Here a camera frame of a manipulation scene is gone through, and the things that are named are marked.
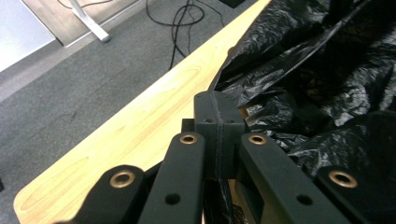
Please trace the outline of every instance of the gray carpet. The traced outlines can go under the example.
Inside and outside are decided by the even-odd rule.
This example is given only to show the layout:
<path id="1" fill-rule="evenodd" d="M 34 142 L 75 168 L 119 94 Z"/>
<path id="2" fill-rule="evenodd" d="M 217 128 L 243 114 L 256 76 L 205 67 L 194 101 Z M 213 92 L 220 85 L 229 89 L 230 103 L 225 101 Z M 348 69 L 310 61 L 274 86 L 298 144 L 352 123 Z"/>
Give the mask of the gray carpet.
<path id="1" fill-rule="evenodd" d="M 156 1 L 149 10 L 157 20 L 171 22 L 185 2 Z M 217 0 L 204 2 L 226 24 L 254 3 L 232 9 Z M 205 18 L 191 28 L 191 49 L 221 29 L 219 14 L 196 5 Z M 180 29 L 185 51 L 188 30 Z M 109 33 L 109 43 L 93 41 L 0 104 L 0 177 L 6 187 L 0 192 L 0 223 L 18 223 L 12 206 L 18 191 L 167 72 L 170 28 L 152 22 L 145 10 Z"/>

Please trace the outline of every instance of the black plastic bag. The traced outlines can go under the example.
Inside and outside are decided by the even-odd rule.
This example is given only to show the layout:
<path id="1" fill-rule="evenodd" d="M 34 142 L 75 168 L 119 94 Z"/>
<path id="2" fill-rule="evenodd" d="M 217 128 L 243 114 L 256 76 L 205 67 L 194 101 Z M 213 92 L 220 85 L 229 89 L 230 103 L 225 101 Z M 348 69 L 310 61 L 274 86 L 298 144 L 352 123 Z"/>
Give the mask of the black plastic bag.
<path id="1" fill-rule="evenodd" d="M 395 12 L 393 0 L 273 0 L 210 89 L 313 178 L 338 165 L 394 197 Z"/>

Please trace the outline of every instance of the white table leg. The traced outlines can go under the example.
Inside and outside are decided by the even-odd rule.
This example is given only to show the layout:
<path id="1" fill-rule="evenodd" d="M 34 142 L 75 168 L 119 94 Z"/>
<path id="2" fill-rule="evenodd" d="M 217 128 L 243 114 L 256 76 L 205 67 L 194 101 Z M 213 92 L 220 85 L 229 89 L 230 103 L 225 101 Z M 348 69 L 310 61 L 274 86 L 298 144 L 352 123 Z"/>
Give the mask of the white table leg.
<path id="1" fill-rule="evenodd" d="M 111 37 L 100 27 L 79 5 L 77 0 L 69 0 L 73 6 L 74 14 L 104 43 L 110 41 Z"/>

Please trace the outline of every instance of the black cable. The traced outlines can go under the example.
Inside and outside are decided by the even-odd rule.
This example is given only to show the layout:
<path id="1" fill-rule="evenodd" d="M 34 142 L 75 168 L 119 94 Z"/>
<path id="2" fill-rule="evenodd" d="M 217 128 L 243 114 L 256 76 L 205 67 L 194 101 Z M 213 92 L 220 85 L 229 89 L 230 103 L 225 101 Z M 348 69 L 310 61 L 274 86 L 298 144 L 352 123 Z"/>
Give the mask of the black cable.
<path id="1" fill-rule="evenodd" d="M 213 7 L 209 6 L 208 4 L 199 1 L 201 4 L 210 7 L 213 11 L 215 11 L 216 13 L 218 13 L 220 15 L 220 21 L 222 26 L 224 27 L 224 22 L 223 22 L 223 18 L 221 13 L 219 13 L 218 11 L 216 11 Z M 198 20 L 196 20 L 192 15 L 191 15 L 191 10 L 193 8 L 198 9 L 202 15 L 200 18 L 198 18 Z M 186 15 L 186 12 L 189 12 L 190 17 L 192 18 L 192 22 L 185 22 L 183 23 L 183 19 Z M 172 59 L 170 62 L 170 66 L 169 66 L 169 70 L 172 69 L 173 64 L 175 62 L 175 57 L 176 57 L 176 52 L 178 52 L 182 57 L 186 58 L 187 55 L 180 49 L 179 45 L 177 44 L 177 37 L 178 37 L 178 31 L 180 27 L 184 27 L 184 26 L 189 26 L 189 30 L 188 30 L 188 52 L 191 53 L 191 28 L 194 24 L 200 22 L 204 17 L 205 17 L 205 12 L 201 7 L 198 7 L 194 4 L 193 0 L 187 0 L 186 5 L 184 5 L 183 7 L 180 7 L 177 10 L 177 13 L 175 14 L 175 17 L 173 18 L 172 23 L 166 23 L 166 22 L 162 22 L 162 21 L 157 21 L 155 20 L 151 14 L 149 13 L 149 0 L 146 0 L 146 13 L 148 15 L 148 17 L 154 21 L 157 24 L 163 25 L 163 26 L 170 26 L 171 27 L 171 32 L 172 32 L 172 42 L 174 44 L 173 49 L 172 49 Z"/>
<path id="2" fill-rule="evenodd" d="M 189 9 L 189 15 L 192 18 L 192 22 L 195 22 L 195 18 L 191 15 L 191 7 Z M 191 54 L 191 28 L 192 28 L 192 25 L 190 25 L 189 31 L 187 32 L 188 41 L 189 41 L 189 44 L 187 46 L 187 50 L 189 51 L 189 54 Z"/>
<path id="3" fill-rule="evenodd" d="M 201 3 L 201 4 L 204 4 L 204 5 L 207 6 L 207 7 L 210 7 L 213 11 L 215 11 L 216 13 L 218 13 L 218 14 L 220 15 L 220 21 L 221 21 L 222 26 L 223 26 L 223 27 L 225 26 L 225 25 L 224 25 L 224 22 L 223 22 L 223 19 L 222 19 L 221 13 L 219 13 L 219 12 L 218 12 L 217 10 L 215 10 L 212 6 L 206 4 L 205 2 L 202 2 L 202 1 L 200 1 L 200 0 L 197 0 L 197 2 L 199 2 L 199 3 Z"/>
<path id="4" fill-rule="evenodd" d="M 68 7 L 67 5 L 65 5 L 63 2 L 61 2 L 61 0 L 57 0 L 63 7 L 65 8 L 69 8 L 72 9 L 72 7 Z M 103 4 L 103 3 L 108 3 L 108 2 L 112 2 L 113 0 L 105 0 L 102 2 L 95 2 L 95 3 L 89 3 L 87 5 L 81 6 L 81 7 L 89 7 L 89 6 L 93 6 L 93 5 L 99 5 L 99 4 Z"/>
<path id="5" fill-rule="evenodd" d="M 184 15 L 186 15 L 189 2 L 190 2 L 190 0 L 187 0 L 186 6 L 181 7 L 181 8 L 178 9 L 178 11 L 177 11 L 177 13 L 176 13 L 176 15 L 175 15 L 175 17 L 174 17 L 174 20 L 173 20 L 173 22 L 172 22 L 172 24 L 174 24 L 174 25 L 172 26 L 172 40 L 173 40 L 173 42 L 174 42 L 174 48 L 173 48 L 173 52 L 172 52 L 172 61 L 171 61 L 171 64 L 170 64 L 170 66 L 169 66 L 169 70 L 171 70 L 172 67 L 173 67 L 173 63 L 174 63 L 174 61 L 175 61 L 175 56 L 176 56 L 176 50 L 181 54 L 181 56 L 183 56 L 184 58 L 186 57 L 186 55 L 181 51 L 181 49 L 180 49 L 180 48 L 178 47 L 178 45 L 177 45 L 177 33 L 178 33 L 178 28 L 180 27 L 180 24 L 181 24 L 181 22 L 183 21 Z M 183 10 L 183 9 L 184 9 L 184 11 L 183 11 L 183 14 L 182 14 L 181 17 L 180 17 L 180 20 L 178 20 L 178 23 L 175 24 L 175 20 L 176 20 L 176 18 L 177 18 L 178 13 L 179 13 L 181 10 Z"/>

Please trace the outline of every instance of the wooden plank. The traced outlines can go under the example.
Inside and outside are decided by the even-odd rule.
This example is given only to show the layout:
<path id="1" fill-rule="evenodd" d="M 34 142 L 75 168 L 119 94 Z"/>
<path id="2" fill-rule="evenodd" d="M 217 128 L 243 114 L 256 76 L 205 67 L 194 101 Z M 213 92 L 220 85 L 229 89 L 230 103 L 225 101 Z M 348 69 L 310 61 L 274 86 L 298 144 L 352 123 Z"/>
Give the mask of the wooden plank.
<path id="1" fill-rule="evenodd" d="M 66 6 L 71 7 L 69 0 L 60 0 Z M 100 2 L 102 0 L 78 0 L 81 6 Z M 102 23 L 118 12 L 127 8 L 136 0 L 113 0 L 84 7 L 96 23 Z M 63 7 L 57 0 L 23 0 L 33 13 L 47 26 L 47 28 L 62 42 L 64 46 L 71 44 L 90 30 L 82 23 L 69 8 Z"/>
<path id="2" fill-rule="evenodd" d="M 108 169 L 147 170 L 161 161 L 181 120 L 193 116 L 193 96 L 207 90 L 229 48 L 268 2 L 250 7 L 22 189 L 14 201 L 20 222 L 70 219 Z"/>

